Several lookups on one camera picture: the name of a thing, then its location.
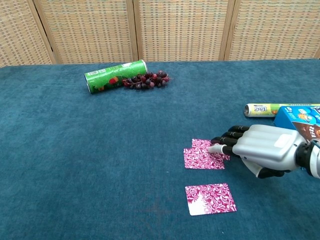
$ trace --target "dark red grapes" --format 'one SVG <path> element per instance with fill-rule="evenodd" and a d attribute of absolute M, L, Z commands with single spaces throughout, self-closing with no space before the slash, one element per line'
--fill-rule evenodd
<path fill-rule="evenodd" d="M 170 78 L 168 74 L 164 71 L 159 71 L 158 73 L 152 73 L 148 71 L 146 74 L 138 74 L 137 76 L 124 79 L 122 83 L 125 87 L 130 89 L 144 90 L 152 89 L 155 86 L 161 88 L 167 85 Z"/>

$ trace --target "blue box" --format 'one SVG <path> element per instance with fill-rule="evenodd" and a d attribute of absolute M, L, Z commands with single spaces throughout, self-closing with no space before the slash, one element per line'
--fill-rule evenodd
<path fill-rule="evenodd" d="M 320 106 L 282 106 L 274 125 L 297 130 L 307 141 L 320 138 Z"/>

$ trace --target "table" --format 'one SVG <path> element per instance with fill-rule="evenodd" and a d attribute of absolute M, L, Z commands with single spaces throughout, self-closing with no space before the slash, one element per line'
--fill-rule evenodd
<path fill-rule="evenodd" d="M 84 73 L 114 65 L 0 68 L 0 239 L 318 239 L 320 180 L 185 169 L 183 149 L 273 125 L 247 103 L 319 102 L 319 60 L 147 62 L 166 88 L 90 94 Z M 237 211 L 190 216 L 185 186 L 217 183 Z"/>

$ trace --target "pink patterned card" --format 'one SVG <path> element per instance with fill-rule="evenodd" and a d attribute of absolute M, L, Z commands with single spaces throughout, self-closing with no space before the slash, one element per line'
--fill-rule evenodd
<path fill-rule="evenodd" d="M 185 193 L 191 216 L 237 211 L 227 183 L 186 186 Z"/>
<path fill-rule="evenodd" d="M 209 153 L 207 148 L 185 148 L 183 155 L 186 169 L 225 169 L 220 154 Z"/>
<path fill-rule="evenodd" d="M 193 148 L 207 149 L 208 147 L 210 147 L 212 145 L 213 144 L 211 144 L 210 140 L 196 139 L 196 138 L 192 139 L 192 147 Z M 229 155 L 219 154 L 219 153 L 215 153 L 214 155 L 219 157 L 219 158 L 222 158 L 224 160 L 230 160 L 230 156 Z"/>

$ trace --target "wicker screen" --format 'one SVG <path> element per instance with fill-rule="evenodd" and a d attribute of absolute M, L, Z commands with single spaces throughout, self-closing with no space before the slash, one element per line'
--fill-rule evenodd
<path fill-rule="evenodd" d="M 138 59 L 132 0 L 35 0 L 59 63 Z"/>
<path fill-rule="evenodd" d="M 52 64 L 49 42 L 33 3 L 29 3 L 0 1 L 0 67 Z"/>
<path fill-rule="evenodd" d="M 215 61 L 228 0 L 135 0 L 139 58 L 146 61 Z"/>
<path fill-rule="evenodd" d="M 233 16 L 226 60 L 314 58 L 320 47 L 319 0 L 239 0 Z"/>

